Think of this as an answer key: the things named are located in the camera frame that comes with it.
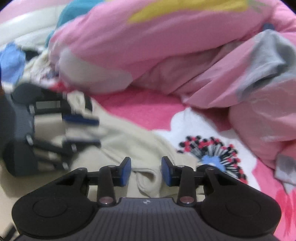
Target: white fabric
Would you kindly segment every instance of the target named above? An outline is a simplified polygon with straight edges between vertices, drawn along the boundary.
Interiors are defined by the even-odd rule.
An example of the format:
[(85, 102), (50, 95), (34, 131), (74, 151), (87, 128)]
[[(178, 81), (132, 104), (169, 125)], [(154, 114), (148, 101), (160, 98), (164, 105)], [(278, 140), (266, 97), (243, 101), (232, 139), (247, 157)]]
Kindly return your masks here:
[(260, 190), (260, 186), (252, 174), (257, 159), (252, 152), (246, 148), (234, 130), (217, 132), (215, 125), (202, 115), (197, 114), (191, 108), (175, 114), (171, 120), (170, 131), (155, 130), (154, 133), (167, 139), (173, 147), (179, 149), (180, 142), (185, 141), (186, 136), (200, 135), (202, 138), (219, 138), (226, 146), (233, 144), (238, 150), (238, 158), (241, 159), (239, 166), (247, 175), (248, 185)]
[(6, 93), (11, 93), (13, 91), (13, 84), (2, 82), (1, 85)]
[(59, 5), (39, 9), (0, 24), (0, 46), (14, 40), (21, 45), (28, 41), (44, 45), (48, 34), (55, 29), (65, 6)]
[(49, 64), (48, 51), (44, 50), (25, 65), (24, 74), (19, 82), (32, 82), (43, 87), (52, 86), (57, 79), (47, 79), (46, 75), (52, 71)]

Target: bed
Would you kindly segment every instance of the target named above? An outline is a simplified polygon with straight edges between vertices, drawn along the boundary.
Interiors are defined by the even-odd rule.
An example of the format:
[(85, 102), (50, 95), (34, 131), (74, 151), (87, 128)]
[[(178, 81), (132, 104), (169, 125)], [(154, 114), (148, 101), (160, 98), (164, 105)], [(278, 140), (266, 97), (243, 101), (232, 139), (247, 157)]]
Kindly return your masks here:
[[(68, 2), (69, 0), (12, 1), (0, 13), (0, 32), (8, 33), (1, 35), (0, 46), (12, 40), (23, 46), (43, 46), (48, 34), (55, 29), (58, 17)], [(65, 90), (65, 86), (59, 81), (52, 82), (49, 87), (57, 91)], [(186, 141), (186, 136), (196, 136), (201, 133), (200, 126), (206, 125), (208, 130), (213, 130), (219, 123), (219, 116), (215, 121), (210, 113), (192, 109), (182, 104), (178, 97), (166, 96), (139, 87), (128, 87), (122, 92), (92, 97), (111, 114), (153, 131), (167, 139), (178, 150), (181, 149), (179, 143)], [(280, 204), (282, 218), (275, 236), (282, 241), (295, 241), (296, 190), (287, 194), (282, 184), (274, 178), (273, 170), (254, 157), (227, 124), (220, 123), (220, 125), (225, 130), (220, 133), (221, 136), (238, 146), (240, 167), (247, 177), (248, 184), (271, 196)], [(201, 136), (209, 138), (213, 133), (215, 134), (204, 131)], [(249, 159), (248, 163), (244, 163), (246, 156)], [(4, 200), (6, 205), (2, 202), (0, 232), (3, 232), (11, 222), (11, 208), (17, 198), (18, 196), (9, 194), (1, 188), (0, 199)]]

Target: wrinkled fabric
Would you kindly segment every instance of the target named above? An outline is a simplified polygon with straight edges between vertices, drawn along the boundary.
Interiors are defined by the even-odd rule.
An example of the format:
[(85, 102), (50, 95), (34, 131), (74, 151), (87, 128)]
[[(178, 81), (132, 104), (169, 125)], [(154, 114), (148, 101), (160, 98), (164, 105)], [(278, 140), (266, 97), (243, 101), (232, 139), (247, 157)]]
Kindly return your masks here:
[(20, 82), (32, 82), (49, 87), (57, 82), (57, 76), (58, 73), (50, 67), (48, 51), (44, 50), (38, 57), (34, 57), (26, 64)]
[(1, 80), (15, 84), (24, 72), (25, 63), (25, 53), (15, 43), (8, 43), (0, 52)]
[(229, 108), (241, 139), (275, 168), (296, 139), (295, 15), (277, 0), (227, 11), (212, 3), (166, 2), (155, 13), (158, 1), (96, 6), (55, 33), (49, 59), (60, 79), (90, 93), (137, 85), (198, 109)]
[(274, 176), (283, 182), (287, 193), (296, 187), (296, 142), (277, 155)]
[(254, 29), (258, 33), (274, 6), (273, 0), (224, 2), (105, 2), (55, 32), (49, 59), (61, 79), (80, 89), (123, 90), (168, 57), (215, 49)]

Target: pink comforter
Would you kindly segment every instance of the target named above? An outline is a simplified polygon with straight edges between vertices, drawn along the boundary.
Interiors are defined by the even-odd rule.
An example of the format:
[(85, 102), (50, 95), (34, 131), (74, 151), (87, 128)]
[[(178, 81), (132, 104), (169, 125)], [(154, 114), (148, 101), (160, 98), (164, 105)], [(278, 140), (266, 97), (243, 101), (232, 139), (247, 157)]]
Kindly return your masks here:
[[(62, 83), (53, 87), (57, 91), (69, 91)], [(129, 87), (123, 92), (93, 95), (108, 112), (129, 120), (148, 130), (171, 131), (173, 117), (184, 111), (186, 106), (175, 96), (165, 96), (156, 91)], [(184, 124), (191, 120), (182, 119)], [(219, 128), (228, 130), (229, 126), (221, 121)], [(257, 160), (251, 170), (245, 170), (246, 175), (254, 175), (260, 191), (274, 198), (280, 205), (282, 217), (274, 235), (280, 241), (295, 241), (296, 237), (296, 190), (286, 194), (283, 185), (274, 178), (272, 169)]]
[[(259, 33), (264, 23), (277, 32)], [(275, 168), (296, 139), (295, 44), (296, 17), (278, 0), (116, 0), (61, 27), (49, 57), (61, 79), (91, 93), (133, 84), (230, 107), (240, 137)]]

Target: pink fabric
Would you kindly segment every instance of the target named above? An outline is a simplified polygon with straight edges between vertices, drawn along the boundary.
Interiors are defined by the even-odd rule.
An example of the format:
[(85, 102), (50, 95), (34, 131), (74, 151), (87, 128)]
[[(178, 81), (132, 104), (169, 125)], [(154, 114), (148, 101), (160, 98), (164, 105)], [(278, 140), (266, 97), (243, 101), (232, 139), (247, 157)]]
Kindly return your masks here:
[[(106, 85), (131, 83), (167, 57), (214, 49), (259, 31), (274, 5), (273, 0), (260, 0), (266, 6), (259, 12), (251, 7), (244, 12), (177, 11), (128, 22), (154, 1), (111, 1), (94, 7), (55, 32), (49, 42), (50, 60), (71, 84), (101, 93)], [(118, 78), (111, 79), (114, 72)]]
[[(62, 83), (56, 85), (54, 89), (70, 91)], [(113, 115), (132, 121), (148, 130), (170, 131), (172, 117), (186, 108), (177, 97), (165, 96), (156, 91), (136, 87), (129, 87), (124, 92), (92, 97)], [(209, 110), (210, 112), (206, 110), (207, 116), (219, 124), (220, 129), (229, 130), (227, 122), (221, 123), (219, 121), (219, 117), (225, 119), (227, 110), (221, 112), (214, 108)], [(274, 235), (280, 241), (295, 241), (296, 191), (294, 190), (290, 195), (287, 195), (282, 184), (274, 178), (273, 170), (265, 166), (260, 160), (257, 160), (257, 165), (252, 173), (259, 183), (261, 191), (274, 198), (281, 206), (282, 217)]]
[(250, 65), (254, 45), (253, 39), (242, 43), (176, 93), (184, 95), (186, 104), (202, 109), (237, 104), (237, 89), (245, 81), (244, 72)]
[[(276, 5), (270, 22), (281, 35), (296, 45), (296, 17), (283, 3)], [(296, 139), (293, 94), (295, 80), (279, 84), (273, 89), (254, 93), (251, 101), (230, 108), (229, 119), (248, 147), (269, 167), (275, 168), (275, 157), (290, 140)]]
[(281, 152), (285, 156), (292, 157), (296, 160), (296, 141), (289, 143), (286, 148)]
[(283, 185), (274, 178), (273, 170), (260, 160), (253, 170), (261, 191), (274, 198), (281, 206), (281, 221), (274, 233), (280, 241), (295, 241), (296, 237), (296, 190), (286, 194)]
[(201, 75), (223, 59), (239, 44), (240, 42), (234, 41), (199, 53), (168, 57), (136, 79), (132, 84), (158, 90), (165, 94), (176, 93), (182, 95), (193, 93), (205, 85), (202, 83), (196, 84), (196, 76)]
[(68, 4), (72, 0), (13, 0), (0, 14), (0, 24), (28, 12)]

